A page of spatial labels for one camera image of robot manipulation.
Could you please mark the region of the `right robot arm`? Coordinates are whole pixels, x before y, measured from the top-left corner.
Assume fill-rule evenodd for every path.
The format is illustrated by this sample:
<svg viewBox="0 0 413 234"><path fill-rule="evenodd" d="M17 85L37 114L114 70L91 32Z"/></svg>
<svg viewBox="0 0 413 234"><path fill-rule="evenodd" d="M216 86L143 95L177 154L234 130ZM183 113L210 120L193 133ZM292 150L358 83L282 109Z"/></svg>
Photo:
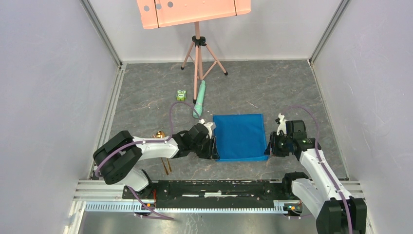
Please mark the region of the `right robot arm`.
<svg viewBox="0 0 413 234"><path fill-rule="evenodd" d="M317 138L307 136L303 120L286 120L280 114L265 154L294 155L307 173L286 173L281 186L288 199L298 197L316 220L319 234L366 233L367 205L354 197L329 166Z"/></svg>

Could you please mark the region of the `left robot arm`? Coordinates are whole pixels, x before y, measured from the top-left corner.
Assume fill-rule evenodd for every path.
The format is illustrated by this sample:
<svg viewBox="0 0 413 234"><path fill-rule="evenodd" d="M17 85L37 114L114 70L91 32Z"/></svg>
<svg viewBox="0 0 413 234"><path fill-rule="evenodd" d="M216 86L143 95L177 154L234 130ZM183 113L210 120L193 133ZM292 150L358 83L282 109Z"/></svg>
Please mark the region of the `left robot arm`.
<svg viewBox="0 0 413 234"><path fill-rule="evenodd" d="M122 183L140 198L148 198L153 192L152 182L144 170L135 169L136 163L153 158L181 158L190 153L202 159L219 159L214 129L213 122L199 122L188 131L163 138L140 138L121 131L94 152L95 175L108 185Z"/></svg>

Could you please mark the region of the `blue cloth napkin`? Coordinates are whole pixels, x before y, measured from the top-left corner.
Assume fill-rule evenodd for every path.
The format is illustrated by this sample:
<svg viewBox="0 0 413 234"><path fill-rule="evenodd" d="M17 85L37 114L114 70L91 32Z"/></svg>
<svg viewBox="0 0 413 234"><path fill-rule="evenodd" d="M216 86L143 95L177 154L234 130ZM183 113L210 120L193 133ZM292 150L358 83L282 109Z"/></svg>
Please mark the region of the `blue cloth napkin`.
<svg viewBox="0 0 413 234"><path fill-rule="evenodd" d="M218 162L266 161L263 114L214 115Z"/></svg>

